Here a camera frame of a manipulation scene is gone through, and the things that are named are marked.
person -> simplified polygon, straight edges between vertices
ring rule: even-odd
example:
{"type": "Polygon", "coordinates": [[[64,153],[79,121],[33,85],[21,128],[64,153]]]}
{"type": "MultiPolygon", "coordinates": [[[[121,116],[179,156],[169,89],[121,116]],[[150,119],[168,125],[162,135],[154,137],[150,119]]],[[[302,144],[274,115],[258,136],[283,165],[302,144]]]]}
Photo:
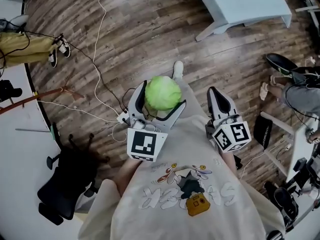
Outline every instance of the person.
{"type": "Polygon", "coordinates": [[[265,240],[285,233],[280,211],[237,178],[232,152],[208,141],[209,121],[176,61],[173,79],[186,107],[156,162],[128,159],[105,179],[79,231],[80,240],[265,240]]]}
{"type": "Polygon", "coordinates": [[[24,33],[0,33],[0,68],[45,60],[55,68],[58,64],[57,51],[67,58],[71,55],[70,46],[64,38],[30,36],[29,39],[30,43],[24,33]]]}
{"type": "MultiPolygon", "coordinates": [[[[261,85],[261,99],[264,100],[268,93],[295,111],[320,117],[320,88],[294,84],[291,78],[272,75],[270,83],[263,82],[261,85]]],[[[319,140],[319,129],[308,131],[307,142],[313,143],[319,140]]]]}

cartoon character print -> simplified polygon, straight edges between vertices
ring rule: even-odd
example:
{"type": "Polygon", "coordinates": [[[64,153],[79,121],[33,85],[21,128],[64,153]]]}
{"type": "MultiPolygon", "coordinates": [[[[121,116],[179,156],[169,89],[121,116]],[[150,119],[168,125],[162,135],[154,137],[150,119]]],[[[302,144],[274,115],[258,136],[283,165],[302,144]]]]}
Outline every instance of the cartoon character print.
{"type": "Polygon", "coordinates": [[[160,177],[157,183],[166,181],[172,184],[174,181],[183,192],[181,199],[188,199],[192,193],[204,193],[205,190],[200,186],[200,179],[207,180],[207,174],[212,174],[211,170],[206,170],[205,165],[197,167],[195,165],[184,165],[177,167],[174,163],[170,168],[165,170],[166,175],[160,177]]]}

shoe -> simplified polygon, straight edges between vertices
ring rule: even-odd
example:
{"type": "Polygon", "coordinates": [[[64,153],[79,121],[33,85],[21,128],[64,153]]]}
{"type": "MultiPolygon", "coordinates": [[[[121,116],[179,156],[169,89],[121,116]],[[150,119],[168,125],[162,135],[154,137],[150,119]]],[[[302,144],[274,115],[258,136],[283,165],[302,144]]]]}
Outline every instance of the shoe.
{"type": "Polygon", "coordinates": [[[56,49],[54,49],[54,50],[52,51],[52,53],[49,54],[49,61],[50,61],[51,66],[52,66],[53,68],[55,68],[55,67],[57,66],[57,64],[58,64],[58,58],[57,58],[57,50],[56,50],[56,49]]]}
{"type": "Polygon", "coordinates": [[[181,60],[177,60],[173,65],[172,79],[182,79],[184,72],[184,63],[181,60]]]}
{"type": "Polygon", "coordinates": [[[263,82],[260,87],[260,93],[259,93],[260,99],[264,101],[267,95],[268,95],[268,84],[263,82]]]}
{"type": "Polygon", "coordinates": [[[59,51],[67,58],[71,55],[71,49],[66,39],[62,38],[62,44],[59,46],[59,51]]]}

white sweatshirt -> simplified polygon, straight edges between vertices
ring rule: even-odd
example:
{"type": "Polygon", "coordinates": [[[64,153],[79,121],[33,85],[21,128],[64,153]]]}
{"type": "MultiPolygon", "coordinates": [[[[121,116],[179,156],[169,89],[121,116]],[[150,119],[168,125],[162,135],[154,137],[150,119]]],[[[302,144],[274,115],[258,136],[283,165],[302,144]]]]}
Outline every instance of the white sweatshirt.
{"type": "Polygon", "coordinates": [[[239,181],[208,141],[207,120],[179,119],[156,162],[143,162],[120,197],[104,180],[81,240],[265,240],[279,210],[239,181]]]}

white cable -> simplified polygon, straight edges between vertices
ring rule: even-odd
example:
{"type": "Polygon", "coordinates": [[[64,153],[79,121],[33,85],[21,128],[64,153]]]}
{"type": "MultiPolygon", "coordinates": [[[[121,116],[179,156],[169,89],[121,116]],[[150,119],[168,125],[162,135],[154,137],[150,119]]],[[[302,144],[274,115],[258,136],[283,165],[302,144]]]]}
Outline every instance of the white cable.
{"type": "MultiPolygon", "coordinates": [[[[284,143],[285,141],[282,141],[282,142],[280,142],[278,145],[276,145],[274,148],[272,148],[269,152],[271,152],[272,150],[274,150],[275,148],[277,148],[278,146],[280,146],[282,143],[284,143]]],[[[245,170],[246,170],[246,168],[247,168],[247,166],[254,160],[254,159],[256,159],[256,158],[259,158],[259,157],[262,157],[262,155],[264,155],[265,154],[265,152],[263,152],[262,154],[260,154],[260,155],[258,155],[258,156],[255,156],[254,158],[252,158],[251,160],[250,160],[250,162],[248,162],[246,165],[245,165],[245,167],[243,168],[243,171],[242,171],[242,175],[241,175],[241,177],[240,177],[240,180],[242,179],[242,177],[244,176],[244,173],[245,173],[245,170]]]]}
{"type": "MultiPolygon", "coordinates": [[[[103,17],[102,17],[102,20],[101,20],[101,23],[100,23],[100,26],[99,26],[99,30],[98,30],[98,36],[97,36],[97,38],[96,38],[95,45],[94,45],[94,56],[93,56],[93,59],[92,59],[93,62],[95,62],[95,58],[96,58],[97,43],[98,43],[98,40],[99,40],[100,29],[101,29],[102,23],[103,23],[103,21],[104,21],[104,19],[105,19],[105,16],[106,16],[106,14],[107,14],[107,10],[102,6],[102,4],[100,3],[100,0],[98,0],[98,3],[99,3],[99,5],[101,6],[101,8],[104,10],[104,15],[103,15],[103,17]]],[[[95,88],[94,88],[94,96],[96,97],[96,99],[97,99],[99,102],[101,102],[103,105],[107,106],[108,108],[112,109],[112,110],[117,114],[117,116],[119,116],[118,112],[117,112],[113,107],[107,105],[106,103],[104,103],[103,101],[101,101],[101,100],[98,98],[98,96],[97,96],[97,87],[98,87],[98,85],[99,85],[99,83],[100,83],[100,80],[101,80],[101,77],[102,77],[102,76],[101,76],[99,70],[97,69],[96,65],[95,65],[94,63],[93,63],[93,65],[94,65],[95,70],[96,70],[96,72],[98,73],[98,76],[99,76],[99,80],[98,80],[98,82],[96,83],[96,86],[95,86],[95,88]]]]}
{"type": "Polygon", "coordinates": [[[98,117],[98,116],[96,116],[96,115],[94,115],[94,114],[90,114],[89,112],[84,111],[84,110],[82,110],[82,109],[70,108],[70,107],[67,107],[67,106],[65,106],[65,105],[58,104],[58,103],[54,103],[54,102],[51,102],[51,101],[42,101],[42,100],[37,100],[37,101],[38,101],[38,102],[42,102],[42,103],[49,103],[49,104],[54,104],[54,105],[57,105],[57,106],[61,106],[61,107],[64,107],[64,108],[66,108],[66,109],[68,109],[68,110],[81,111],[81,112],[84,112],[84,113],[86,113],[86,114],[88,114],[88,115],[90,115],[90,116],[93,116],[93,117],[95,117],[95,118],[98,118],[98,119],[103,120],[103,121],[108,122],[108,123],[117,123],[117,122],[118,122],[118,121],[105,120],[105,119],[100,118],[100,117],[98,117]]]}
{"type": "Polygon", "coordinates": [[[127,134],[125,134],[125,139],[124,140],[116,140],[114,137],[114,129],[116,128],[117,125],[120,125],[121,123],[118,122],[117,124],[114,125],[114,127],[112,128],[112,132],[111,132],[111,136],[113,138],[113,140],[115,140],[116,142],[125,142],[127,139],[127,134]]]}

